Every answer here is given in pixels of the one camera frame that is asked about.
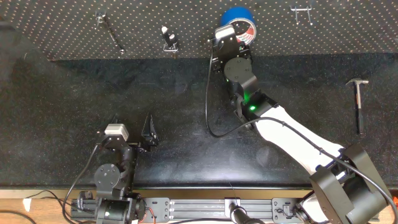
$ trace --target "blue tape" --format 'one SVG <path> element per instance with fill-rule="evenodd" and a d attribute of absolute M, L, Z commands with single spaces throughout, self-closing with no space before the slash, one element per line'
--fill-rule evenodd
<path fill-rule="evenodd" d="M 253 14 L 251 14 L 249 9 L 246 9 L 245 7 L 233 7 L 226 11 L 221 17 L 221 26 L 229 24 L 230 21 L 236 18 L 245 18 L 254 24 Z"/>

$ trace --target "wooden surface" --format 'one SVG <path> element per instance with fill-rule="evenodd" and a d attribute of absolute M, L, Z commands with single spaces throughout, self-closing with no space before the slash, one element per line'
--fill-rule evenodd
<path fill-rule="evenodd" d="M 59 192 L 54 190 L 57 193 L 57 196 L 62 197 L 62 194 L 65 194 L 64 190 L 60 190 Z M 1 197 L 16 197 L 18 195 L 23 195 L 23 197 L 32 195 L 39 192 L 38 190 L 29 190 L 29 191 L 14 191 L 13 194 L 6 195 L 5 190 L 0 190 Z M 223 198 L 224 196 L 230 196 L 228 191 L 219 191 L 219 190 L 190 190 L 190 191 L 176 191 L 174 195 L 179 195 L 178 198 Z M 150 195 L 151 197 L 162 197 L 163 194 L 172 194 L 170 191 L 144 191 L 142 192 L 143 195 Z M 302 197 L 306 194 L 306 191 L 281 191 L 281 190 L 236 190 L 235 194 L 237 197 L 246 198 L 246 199 L 253 199 L 255 196 L 256 198 L 272 198 L 272 197 L 281 197 L 283 194 L 285 197 Z M 39 197 L 46 197 L 50 196 L 50 194 L 45 193 L 39 195 Z M 15 212 L 21 212 L 30 216 L 36 223 L 38 224 L 50 224 L 50 223 L 67 223 L 62 217 L 62 209 L 58 202 L 54 199 L 32 199 L 30 204 L 30 211 L 25 211 L 24 205 L 22 203 L 22 199 L 0 199 L 0 210 L 12 210 Z M 374 222 L 379 224 L 384 223 L 392 223 L 394 219 L 394 215 L 392 213 L 391 207 L 387 207 L 384 209 L 380 215 L 380 222 Z M 30 223 L 28 220 L 19 217 L 17 215 L 9 215 L 9 214 L 2 214 L 0 213 L 0 223 Z"/>

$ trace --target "black tabletop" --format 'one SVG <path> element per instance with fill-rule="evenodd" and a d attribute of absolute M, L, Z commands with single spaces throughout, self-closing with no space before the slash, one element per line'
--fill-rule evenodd
<path fill-rule="evenodd" d="M 2 49 L 10 46 L 2 44 Z M 207 58 L 48 62 L 34 50 L 0 57 L 0 187 L 67 188 L 84 167 L 95 131 L 118 113 L 132 137 L 152 113 L 158 147 L 139 154 L 134 185 L 150 188 L 306 188 L 308 174 L 283 150 L 253 131 L 223 139 L 205 126 Z M 291 117 L 321 137 L 361 144 L 386 184 L 398 186 L 398 61 L 393 54 L 255 57 L 261 88 Z M 362 87 L 366 136 L 356 134 L 351 78 Z M 239 125 L 222 77 L 210 84 L 210 125 Z M 110 152 L 100 151 L 78 187 Z"/>

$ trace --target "tape roll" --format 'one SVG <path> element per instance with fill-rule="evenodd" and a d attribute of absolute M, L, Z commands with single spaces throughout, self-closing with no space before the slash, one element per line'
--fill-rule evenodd
<path fill-rule="evenodd" d="M 236 36 L 238 41 L 243 41 L 246 45 L 253 43 L 256 38 L 257 30 L 251 11 L 244 7 L 233 7 L 226 11 L 221 17 L 221 26 L 232 24 L 234 22 L 242 22 L 249 25 L 246 32 Z"/>

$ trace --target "perforated board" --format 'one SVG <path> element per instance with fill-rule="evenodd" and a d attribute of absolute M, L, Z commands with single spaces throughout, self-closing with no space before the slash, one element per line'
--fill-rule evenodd
<path fill-rule="evenodd" d="M 231 7 L 252 11 L 257 37 L 253 55 L 398 52 L 398 1 L 319 0 L 0 0 L 0 15 L 49 60 L 162 58 L 160 28 L 180 40 L 179 57 L 208 57 L 207 40 Z M 311 6 L 310 18 L 290 7 Z M 122 57 L 95 12 L 105 10 L 127 50 Z"/>

